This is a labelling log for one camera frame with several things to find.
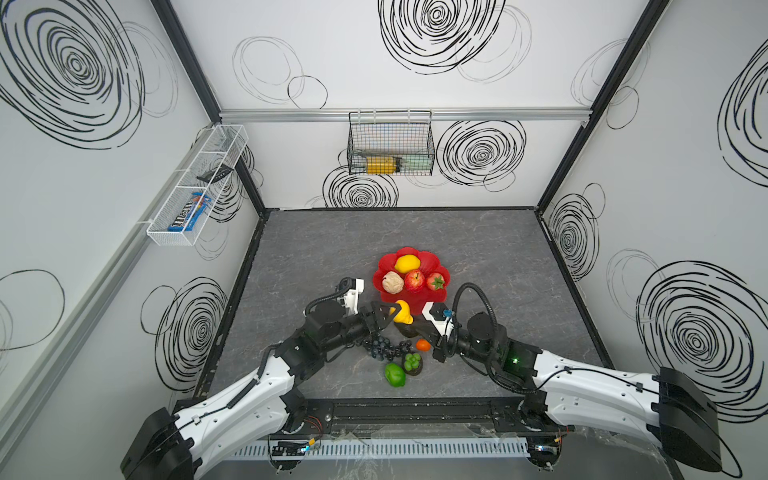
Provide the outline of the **small yellow fake pear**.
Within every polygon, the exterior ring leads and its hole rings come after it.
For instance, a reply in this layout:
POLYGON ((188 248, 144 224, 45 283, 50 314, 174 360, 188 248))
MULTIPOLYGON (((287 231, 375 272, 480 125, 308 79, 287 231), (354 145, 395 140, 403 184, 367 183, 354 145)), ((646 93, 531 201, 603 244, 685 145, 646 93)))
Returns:
POLYGON ((394 314, 393 322, 396 324, 411 325, 413 316, 409 304, 404 300, 396 301, 397 307, 393 307, 391 312, 394 314))

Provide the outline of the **green fake mangosteen half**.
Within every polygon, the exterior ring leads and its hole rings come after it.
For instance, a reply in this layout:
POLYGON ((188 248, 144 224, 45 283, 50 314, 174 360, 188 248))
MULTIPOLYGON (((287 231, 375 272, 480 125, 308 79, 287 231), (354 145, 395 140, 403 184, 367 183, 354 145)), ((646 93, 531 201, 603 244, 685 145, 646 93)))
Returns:
POLYGON ((407 375, 419 375, 423 369, 423 360, 419 353, 407 353, 402 359, 402 368, 407 375))

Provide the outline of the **red fake apple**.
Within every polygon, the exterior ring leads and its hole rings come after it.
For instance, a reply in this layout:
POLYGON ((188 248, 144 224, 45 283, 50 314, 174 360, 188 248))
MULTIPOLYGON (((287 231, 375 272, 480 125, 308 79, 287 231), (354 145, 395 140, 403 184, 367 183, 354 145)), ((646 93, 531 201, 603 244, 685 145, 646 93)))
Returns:
POLYGON ((404 277, 404 287, 408 292, 419 292, 424 288, 425 277, 420 269, 408 272, 404 277))

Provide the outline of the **yellow fake lemon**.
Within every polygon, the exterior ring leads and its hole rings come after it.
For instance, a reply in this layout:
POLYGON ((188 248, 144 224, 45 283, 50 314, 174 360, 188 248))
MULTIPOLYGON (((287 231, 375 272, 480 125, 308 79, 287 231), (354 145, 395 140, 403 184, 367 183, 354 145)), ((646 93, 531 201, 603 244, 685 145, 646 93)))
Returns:
POLYGON ((406 254, 397 258, 395 262, 395 270, 401 274, 407 274, 414 270, 419 270, 421 267, 421 260, 417 255, 406 254))

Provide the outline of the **green fake pepper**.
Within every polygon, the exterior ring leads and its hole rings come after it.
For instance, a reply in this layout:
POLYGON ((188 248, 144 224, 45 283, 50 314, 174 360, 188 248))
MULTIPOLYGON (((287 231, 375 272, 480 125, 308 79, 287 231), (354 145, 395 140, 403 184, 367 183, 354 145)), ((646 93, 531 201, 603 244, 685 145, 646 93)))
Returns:
POLYGON ((405 370, 395 363, 389 363, 385 367, 385 379, 393 388, 402 388, 406 385, 407 374, 405 370))

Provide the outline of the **dark fake avocado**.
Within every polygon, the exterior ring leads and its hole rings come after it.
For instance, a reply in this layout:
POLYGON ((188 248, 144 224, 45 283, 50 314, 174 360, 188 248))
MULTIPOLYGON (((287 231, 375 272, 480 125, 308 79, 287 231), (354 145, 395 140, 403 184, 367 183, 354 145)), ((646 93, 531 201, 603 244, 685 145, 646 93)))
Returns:
POLYGON ((420 335, 418 325, 416 323, 396 323, 395 327, 406 338, 415 338, 420 335))

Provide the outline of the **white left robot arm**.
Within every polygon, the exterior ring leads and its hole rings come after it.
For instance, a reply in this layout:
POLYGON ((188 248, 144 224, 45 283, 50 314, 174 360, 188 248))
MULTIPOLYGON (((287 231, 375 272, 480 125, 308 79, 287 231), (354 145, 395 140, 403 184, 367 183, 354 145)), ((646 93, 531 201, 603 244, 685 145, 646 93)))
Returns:
POLYGON ((403 308, 374 301, 349 309, 327 301, 287 339, 271 345, 256 370, 175 413, 150 414, 120 463, 126 479, 200 479, 249 442, 295 430, 305 416, 298 387, 327 354, 382 331, 403 308))

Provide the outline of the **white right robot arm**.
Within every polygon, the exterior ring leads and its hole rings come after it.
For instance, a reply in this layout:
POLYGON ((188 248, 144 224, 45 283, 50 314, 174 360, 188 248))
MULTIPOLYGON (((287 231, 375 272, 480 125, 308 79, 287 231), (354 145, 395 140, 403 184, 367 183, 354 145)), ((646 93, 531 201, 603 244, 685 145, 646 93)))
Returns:
POLYGON ((475 363, 496 386, 521 396, 524 417, 632 436, 689 467, 723 469, 717 407, 683 372, 634 373, 569 360, 509 338, 486 313, 466 327, 445 310, 399 328, 427 341, 439 362, 461 356, 475 363))

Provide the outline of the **lower orange fake tangerine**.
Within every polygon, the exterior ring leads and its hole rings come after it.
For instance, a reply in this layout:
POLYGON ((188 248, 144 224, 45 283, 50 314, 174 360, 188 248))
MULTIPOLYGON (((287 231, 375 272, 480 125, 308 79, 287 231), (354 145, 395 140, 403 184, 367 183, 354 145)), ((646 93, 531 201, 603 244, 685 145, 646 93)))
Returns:
POLYGON ((425 339, 419 339, 415 344, 415 348, 421 352, 428 352, 431 349, 431 344, 425 339))

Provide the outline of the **dark fake grape bunch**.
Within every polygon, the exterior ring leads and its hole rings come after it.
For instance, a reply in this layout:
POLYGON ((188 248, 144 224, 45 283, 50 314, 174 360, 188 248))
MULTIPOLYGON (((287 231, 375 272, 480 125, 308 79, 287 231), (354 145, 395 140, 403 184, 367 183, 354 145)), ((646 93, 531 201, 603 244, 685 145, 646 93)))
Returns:
POLYGON ((361 346, 369 357, 388 362, 395 361, 397 358, 404 359, 407 355, 415 352, 410 340, 396 342, 381 335, 364 339, 361 346))

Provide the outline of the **red flower-shaped fruit bowl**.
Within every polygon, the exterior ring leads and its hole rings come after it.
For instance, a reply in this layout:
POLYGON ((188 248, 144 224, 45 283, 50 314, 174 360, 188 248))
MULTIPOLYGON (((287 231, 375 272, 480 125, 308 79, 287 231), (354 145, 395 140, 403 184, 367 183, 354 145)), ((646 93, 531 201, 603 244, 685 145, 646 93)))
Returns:
POLYGON ((404 247, 379 259, 372 280, 383 301, 403 300, 412 313, 420 313, 427 303, 446 300, 451 275, 436 254, 404 247), (385 278, 389 274, 397 274, 403 281, 398 292, 385 287, 385 278))

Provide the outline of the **yellow box in basket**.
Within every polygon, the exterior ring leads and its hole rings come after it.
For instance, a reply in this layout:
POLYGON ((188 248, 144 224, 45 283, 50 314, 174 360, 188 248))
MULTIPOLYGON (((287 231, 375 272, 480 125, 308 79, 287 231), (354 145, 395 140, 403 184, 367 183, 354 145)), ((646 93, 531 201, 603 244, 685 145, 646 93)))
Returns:
POLYGON ((399 172, 400 165, 401 161, 397 157, 367 157, 365 171, 368 175, 392 175, 399 172))

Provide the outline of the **green box in basket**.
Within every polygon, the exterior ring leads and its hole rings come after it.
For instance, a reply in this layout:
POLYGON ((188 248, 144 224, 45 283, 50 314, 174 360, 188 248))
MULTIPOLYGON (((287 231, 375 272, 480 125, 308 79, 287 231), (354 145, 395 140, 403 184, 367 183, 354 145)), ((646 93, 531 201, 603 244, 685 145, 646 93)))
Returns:
POLYGON ((404 175, 431 175, 434 158, 429 154, 408 154, 400 158, 400 173, 404 175))

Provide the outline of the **blue candy packet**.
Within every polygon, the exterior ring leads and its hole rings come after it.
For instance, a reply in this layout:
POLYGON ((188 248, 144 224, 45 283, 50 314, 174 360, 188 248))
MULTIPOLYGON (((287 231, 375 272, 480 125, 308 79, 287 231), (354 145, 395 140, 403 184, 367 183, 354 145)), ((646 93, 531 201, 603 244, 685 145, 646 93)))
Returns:
POLYGON ((168 225, 168 232, 192 231, 198 218, 210 204, 210 197, 201 192, 192 193, 178 215, 168 225))

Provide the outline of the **black remote control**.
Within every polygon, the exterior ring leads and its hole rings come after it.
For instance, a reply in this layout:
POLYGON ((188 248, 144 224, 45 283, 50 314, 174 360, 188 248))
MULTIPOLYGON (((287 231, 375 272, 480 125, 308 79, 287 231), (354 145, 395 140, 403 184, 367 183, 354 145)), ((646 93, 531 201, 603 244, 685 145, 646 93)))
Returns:
POLYGON ((211 168, 201 175, 197 175, 196 179, 203 184, 215 184, 228 177, 232 172, 233 169, 231 167, 226 164, 221 164, 215 168, 211 168))

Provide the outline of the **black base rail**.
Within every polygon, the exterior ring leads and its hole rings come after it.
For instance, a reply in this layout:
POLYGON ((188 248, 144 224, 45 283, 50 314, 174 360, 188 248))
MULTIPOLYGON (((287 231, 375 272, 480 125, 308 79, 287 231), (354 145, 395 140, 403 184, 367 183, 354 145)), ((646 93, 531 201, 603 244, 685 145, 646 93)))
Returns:
POLYGON ((353 425, 427 425, 473 423, 499 433, 555 435, 573 432, 545 414, 526 412, 523 398, 347 398, 308 399, 299 404, 307 419, 318 420, 325 432, 353 425))

